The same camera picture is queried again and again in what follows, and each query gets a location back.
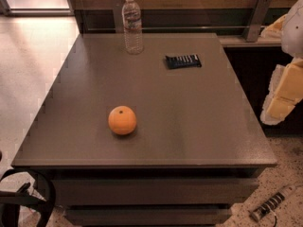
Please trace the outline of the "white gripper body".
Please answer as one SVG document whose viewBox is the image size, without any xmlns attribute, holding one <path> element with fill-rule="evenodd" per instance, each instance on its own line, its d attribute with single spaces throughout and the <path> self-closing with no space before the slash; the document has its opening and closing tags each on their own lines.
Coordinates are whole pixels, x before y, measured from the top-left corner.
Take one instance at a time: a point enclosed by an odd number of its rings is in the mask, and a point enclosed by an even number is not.
<svg viewBox="0 0 303 227">
<path fill-rule="evenodd" d="M 292 57 L 303 58 L 303 0 L 297 0 L 286 14 L 282 26 L 281 47 Z"/>
</svg>

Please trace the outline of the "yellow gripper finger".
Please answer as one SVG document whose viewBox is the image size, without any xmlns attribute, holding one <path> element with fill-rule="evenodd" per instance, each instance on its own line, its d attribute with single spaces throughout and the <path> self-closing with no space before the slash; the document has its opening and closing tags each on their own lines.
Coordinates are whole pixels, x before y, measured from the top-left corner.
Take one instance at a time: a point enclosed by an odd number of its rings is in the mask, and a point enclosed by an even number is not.
<svg viewBox="0 0 303 227">
<path fill-rule="evenodd" d="M 271 76 L 268 90 L 260 120 L 265 125 L 277 125 L 303 99 L 303 60 L 295 58 L 286 66 L 278 64 Z"/>
<path fill-rule="evenodd" d="M 283 23 L 286 19 L 286 15 L 282 15 L 272 24 L 264 28 L 260 36 L 264 39 L 280 39 L 282 35 Z"/>
</svg>

